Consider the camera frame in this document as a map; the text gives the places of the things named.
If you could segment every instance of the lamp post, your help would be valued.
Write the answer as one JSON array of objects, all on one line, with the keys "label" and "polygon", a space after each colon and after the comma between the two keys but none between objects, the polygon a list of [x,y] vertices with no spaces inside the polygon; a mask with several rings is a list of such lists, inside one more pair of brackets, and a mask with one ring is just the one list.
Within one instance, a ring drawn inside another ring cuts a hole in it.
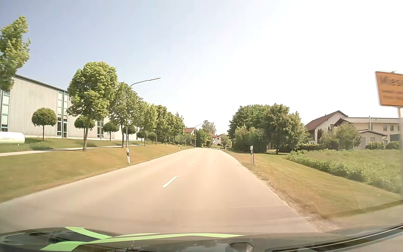
[{"label": "lamp post", "polygon": [[197,134],[195,134],[195,129],[197,129],[197,126],[200,126],[200,125],[203,125],[203,123],[195,125],[195,127],[194,127],[194,135],[195,135],[195,137],[194,137],[194,141],[195,141],[194,147],[197,147]]},{"label": "lamp post", "polygon": [[[161,79],[161,77],[158,77],[158,78],[155,78],[155,79],[150,79],[150,80],[145,80],[145,81],[140,81],[140,82],[135,82],[135,83],[133,83],[133,84],[131,84],[129,87],[131,88],[134,84],[137,84],[137,83],[141,83],[141,82],[146,82],[146,81],[153,81],[153,80],[157,80],[157,79]],[[128,140],[128,135],[129,135],[129,128],[127,127],[127,125],[125,126],[125,136],[126,136],[126,138],[127,138],[127,141],[126,141],[126,147],[128,148],[129,147],[129,140]]]}]

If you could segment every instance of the field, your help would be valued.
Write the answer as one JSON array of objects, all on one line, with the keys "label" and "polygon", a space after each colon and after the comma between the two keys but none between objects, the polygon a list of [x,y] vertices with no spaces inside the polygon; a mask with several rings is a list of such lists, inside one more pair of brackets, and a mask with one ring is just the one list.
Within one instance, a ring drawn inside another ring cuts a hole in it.
[{"label": "field", "polygon": [[[178,146],[151,144],[132,146],[129,150],[134,165],[178,152]],[[0,157],[0,202],[126,166],[125,148]]]},{"label": "field", "polygon": [[312,151],[306,157],[343,163],[351,169],[361,170],[371,184],[373,178],[387,181],[392,188],[388,191],[398,192],[400,187],[400,151],[399,150],[355,150],[355,151]]},{"label": "field", "polygon": [[[121,141],[106,141],[106,140],[88,140],[87,147],[99,146],[114,146],[121,145]],[[144,144],[141,141],[129,141],[129,144]],[[60,148],[82,147],[82,139],[67,139],[67,138],[26,138],[24,144],[0,144],[0,153],[4,152],[22,152],[22,151],[39,151]]]},{"label": "field", "polygon": [[267,181],[287,202],[311,213],[363,209],[400,199],[398,194],[288,161],[286,153],[255,154],[255,165],[251,166],[249,153],[225,152]]}]

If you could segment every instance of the road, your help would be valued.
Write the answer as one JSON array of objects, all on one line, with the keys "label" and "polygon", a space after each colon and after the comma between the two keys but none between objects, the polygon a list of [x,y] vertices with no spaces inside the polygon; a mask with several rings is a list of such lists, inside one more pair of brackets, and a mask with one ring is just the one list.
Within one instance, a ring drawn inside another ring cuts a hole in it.
[{"label": "road", "polygon": [[236,159],[202,148],[0,204],[0,233],[60,226],[123,234],[316,232]]}]

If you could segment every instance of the sign post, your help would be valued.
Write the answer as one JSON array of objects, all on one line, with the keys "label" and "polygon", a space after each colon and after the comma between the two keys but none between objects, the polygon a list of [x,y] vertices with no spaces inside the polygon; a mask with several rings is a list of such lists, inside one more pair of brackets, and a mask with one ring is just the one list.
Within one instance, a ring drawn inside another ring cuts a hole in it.
[{"label": "sign post", "polygon": [[380,106],[396,107],[399,117],[399,149],[401,165],[400,194],[403,199],[403,73],[376,71],[376,83]]},{"label": "sign post", "polygon": [[254,165],[254,152],[253,152],[253,146],[250,146],[250,154],[251,154],[251,165]]}]

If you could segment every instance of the gas tank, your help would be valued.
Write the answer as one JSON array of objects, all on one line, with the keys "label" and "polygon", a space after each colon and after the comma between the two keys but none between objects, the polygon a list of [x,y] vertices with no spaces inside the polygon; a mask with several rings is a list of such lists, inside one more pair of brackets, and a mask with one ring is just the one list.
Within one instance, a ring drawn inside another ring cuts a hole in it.
[{"label": "gas tank", "polygon": [[24,134],[0,131],[0,144],[24,144]]}]

